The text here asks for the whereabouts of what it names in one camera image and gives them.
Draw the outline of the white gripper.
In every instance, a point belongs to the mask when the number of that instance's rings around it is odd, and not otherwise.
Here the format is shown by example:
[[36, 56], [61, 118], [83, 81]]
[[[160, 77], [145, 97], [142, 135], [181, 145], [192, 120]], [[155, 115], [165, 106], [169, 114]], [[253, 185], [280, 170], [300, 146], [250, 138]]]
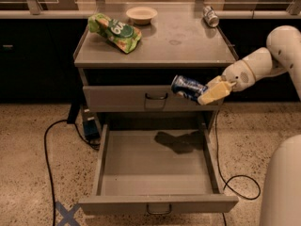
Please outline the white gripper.
[[222, 76], [218, 75], [206, 84], [208, 89], [198, 97], [198, 103], [210, 104], [229, 96], [232, 91], [243, 91], [254, 84], [255, 77], [248, 65], [243, 60], [236, 61], [222, 72]]

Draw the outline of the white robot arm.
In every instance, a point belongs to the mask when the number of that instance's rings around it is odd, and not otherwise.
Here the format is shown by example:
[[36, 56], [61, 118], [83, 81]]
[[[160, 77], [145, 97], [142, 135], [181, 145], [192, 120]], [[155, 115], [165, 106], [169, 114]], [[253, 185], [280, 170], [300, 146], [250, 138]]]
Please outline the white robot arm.
[[[291, 77], [301, 98], [301, 33], [290, 25], [272, 30], [264, 47], [229, 65], [208, 82], [198, 103], [210, 104], [282, 73]], [[259, 226], [301, 226], [301, 135], [284, 140], [270, 159]]]

